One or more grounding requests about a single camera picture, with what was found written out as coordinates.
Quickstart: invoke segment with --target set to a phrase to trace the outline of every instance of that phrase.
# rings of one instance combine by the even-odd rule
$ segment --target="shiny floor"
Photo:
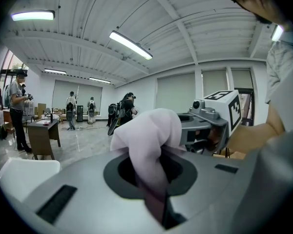
[[[61,147],[58,147],[56,140],[50,141],[54,158],[60,162],[61,167],[65,168],[82,158],[108,152],[112,137],[107,135],[106,124],[107,121],[96,121],[93,125],[81,122],[76,123],[75,131],[68,131],[67,122],[59,123]],[[28,134],[26,134],[26,139],[29,143]],[[6,139],[0,139],[0,169],[9,157],[32,159],[33,155],[27,155],[26,152],[19,154],[13,135],[8,135]],[[38,156],[38,158],[51,159],[50,156]]]

